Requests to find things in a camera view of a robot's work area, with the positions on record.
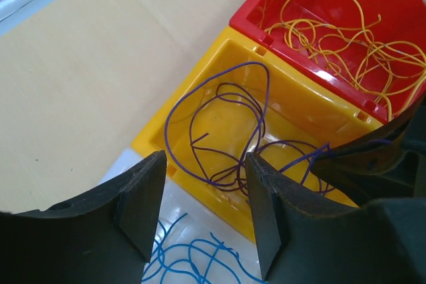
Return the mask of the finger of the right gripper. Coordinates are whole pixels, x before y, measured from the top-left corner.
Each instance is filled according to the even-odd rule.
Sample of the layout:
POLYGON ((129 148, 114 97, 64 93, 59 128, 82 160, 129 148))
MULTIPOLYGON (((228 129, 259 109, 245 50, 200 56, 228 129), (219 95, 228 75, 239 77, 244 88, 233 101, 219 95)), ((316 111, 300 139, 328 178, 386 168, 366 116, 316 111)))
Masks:
POLYGON ((358 206, 425 196, 425 95, 382 127, 318 156, 312 173, 358 206))

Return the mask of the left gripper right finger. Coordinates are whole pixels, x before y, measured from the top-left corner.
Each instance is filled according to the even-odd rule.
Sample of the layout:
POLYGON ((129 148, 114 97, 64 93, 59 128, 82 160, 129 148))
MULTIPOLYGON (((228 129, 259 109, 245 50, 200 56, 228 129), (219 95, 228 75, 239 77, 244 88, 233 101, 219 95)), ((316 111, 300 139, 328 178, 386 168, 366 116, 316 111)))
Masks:
POLYGON ((425 200, 352 208, 246 156, 262 279, 268 283, 424 283, 425 200))

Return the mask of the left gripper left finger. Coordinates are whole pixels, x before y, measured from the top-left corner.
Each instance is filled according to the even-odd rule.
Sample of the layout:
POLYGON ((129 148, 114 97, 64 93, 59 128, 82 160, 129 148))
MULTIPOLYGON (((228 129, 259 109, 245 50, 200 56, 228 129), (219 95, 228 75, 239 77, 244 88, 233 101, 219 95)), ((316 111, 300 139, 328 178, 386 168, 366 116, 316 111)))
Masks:
POLYGON ((157 151, 47 210, 1 214, 2 283, 140 283, 167 159, 157 151))

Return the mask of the white plastic bin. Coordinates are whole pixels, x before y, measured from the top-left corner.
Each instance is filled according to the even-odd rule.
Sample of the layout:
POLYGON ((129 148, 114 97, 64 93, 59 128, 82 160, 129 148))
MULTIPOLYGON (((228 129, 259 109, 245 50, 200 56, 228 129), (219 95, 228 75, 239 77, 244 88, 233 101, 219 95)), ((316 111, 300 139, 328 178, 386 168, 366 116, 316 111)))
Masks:
POLYGON ((262 283, 262 276, 256 246, 167 179, 142 282, 262 283))

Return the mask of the red plastic bin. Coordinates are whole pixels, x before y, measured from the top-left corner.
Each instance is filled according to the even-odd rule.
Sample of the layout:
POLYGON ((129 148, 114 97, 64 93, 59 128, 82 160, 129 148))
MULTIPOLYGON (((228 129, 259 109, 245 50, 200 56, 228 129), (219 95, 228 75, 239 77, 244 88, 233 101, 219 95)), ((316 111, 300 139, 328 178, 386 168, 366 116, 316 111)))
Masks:
POLYGON ((230 26, 381 122, 425 92, 423 0, 246 0, 230 26))

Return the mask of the yellow plastic bin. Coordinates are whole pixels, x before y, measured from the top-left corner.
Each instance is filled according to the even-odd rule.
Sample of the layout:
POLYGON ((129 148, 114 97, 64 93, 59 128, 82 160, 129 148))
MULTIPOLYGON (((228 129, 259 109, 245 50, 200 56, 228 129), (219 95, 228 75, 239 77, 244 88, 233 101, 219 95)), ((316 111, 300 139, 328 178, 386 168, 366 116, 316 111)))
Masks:
POLYGON ((304 187, 352 205, 308 172, 321 147, 351 142, 380 122, 241 33, 224 29, 132 142, 164 150, 172 181, 249 240, 254 229, 244 160, 259 153, 304 187))

